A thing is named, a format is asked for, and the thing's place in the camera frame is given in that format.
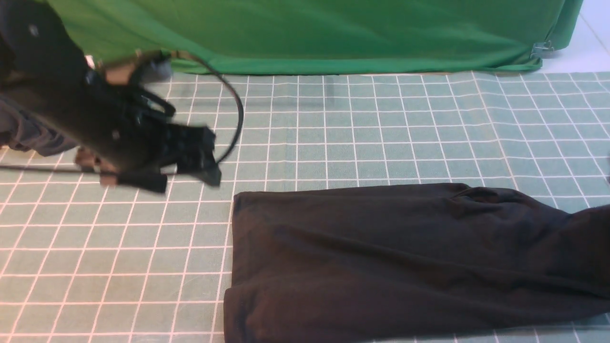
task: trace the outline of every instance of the green cloth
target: green cloth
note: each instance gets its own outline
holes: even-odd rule
[[[96,59],[182,49],[226,74],[353,74],[536,70],[533,45],[565,48],[583,0],[48,1]]]

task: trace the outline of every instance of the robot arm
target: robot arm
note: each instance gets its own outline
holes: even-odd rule
[[[171,59],[201,63],[235,98],[237,131],[218,160],[207,126],[172,123],[175,108],[141,86],[143,71]],[[154,192],[165,192],[167,175],[160,170],[171,165],[177,174],[218,187],[218,164],[235,147],[243,124],[237,92],[205,61],[182,51],[151,51],[92,68],[52,7],[35,0],[0,0],[0,93],[76,141],[77,164],[100,167],[109,184]]]

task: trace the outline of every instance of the black pants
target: black pants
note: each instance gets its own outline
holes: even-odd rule
[[[610,206],[463,184],[235,199],[228,343],[363,342],[610,311]]]

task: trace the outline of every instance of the black cable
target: black cable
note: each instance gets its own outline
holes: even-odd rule
[[[197,63],[201,64],[202,66],[204,66],[206,69],[208,69],[210,71],[210,73],[212,73],[214,76],[216,76],[216,78],[218,80],[220,80],[220,82],[222,82],[229,89],[229,92],[231,93],[231,95],[233,95],[233,98],[235,99],[235,103],[237,104],[237,129],[235,131],[235,135],[233,136],[233,140],[231,141],[231,144],[229,145],[229,148],[227,149],[227,151],[224,153],[224,155],[222,155],[222,157],[220,157],[218,160],[216,160],[216,164],[218,165],[218,164],[220,164],[220,162],[224,161],[227,157],[229,157],[229,155],[231,154],[231,151],[233,151],[237,142],[239,141],[239,135],[240,135],[240,133],[242,131],[242,127],[243,127],[242,99],[237,94],[237,91],[235,90],[235,88],[233,88],[233,86],[227,80],[225,80],[223,78],[223,76],[216,69],[212,68],[212,66],[210,66],[203,59],[200,59],[197,56],[193,56],[188,51],[175,51],[172,53],[172,56],[175,58],[178,58],[178,59],[191,60],[191,61],[197,62]]]
[[[210,165],[210,166],[202,169],[202,171],[205,171],[207,169],[216,168],[220,163],[222,163],[225,159],[227,159],[227,157],[229,157],[229,155],[231,155],[231,153],[233,152],[233,149],[235,149],[235,146],[236,146],[237,142],[239,141],[239,136],[242,133],[243,121],[244,121],[244,110],[243,110],[242,99],[239,97],[239,94],[237,94],[237,91],[235,90],[235,88],[222,76],[222,74],[220,74],[214,67],[212,67],[209,63],[207,63],[203,59],[200,59],[199,57],[196,57],[187,51],[173,51],[171,53],[171,56],[173,58],[177,58],[177,59],[191,60],[193,62],[197,62],[197,63],[201,64],[202,66],[204,66],[206,69],[208,69],[210,71],[210,73],[212,73],[214,76],[216,76],[216,78],[224,86],[226,86],[229,89],[229,92],[235,99],[235,103],[237,105],[237,127],[235,130],[235,134],[233,135],[233,139],[231,140],[231,143],[229,144],[229,148],[225,151],[225,153],[220,158],[218,158],[215,161],[215,163],[213,165]],[[39,172],[39,173],[53,173],[53,174],[81,174],[81,175],[87,174],[87,175],[99,175],[99,176],[120,176],[120,173],[114,173],[111,171],[89,171],[89,170],[73,170],[73,169],[59,169],[59,168],[51,169],[51,168],[39,168],[39,167],[27,167],[27,166],[23,166],[23,165],[2,165],[2,164],[0,164],[0,170],[2,170],[2,169],[18,170],[18,171],[22,171],[22,172]],[[145,174],[149,174],[149,173],[143,171],[143,172],[141,172],[141,174],[145,175]],[[181,173],[163,173],[163,175],[177,176],[177,175],[181,175]]]

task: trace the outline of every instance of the sleeve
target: sleeve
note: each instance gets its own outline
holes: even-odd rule
[[[0,132],[5,145],[17,151],[34,150],[47,157],[63,153],[77,143],[47,127],[36,118],[5,99],[0,98]]]

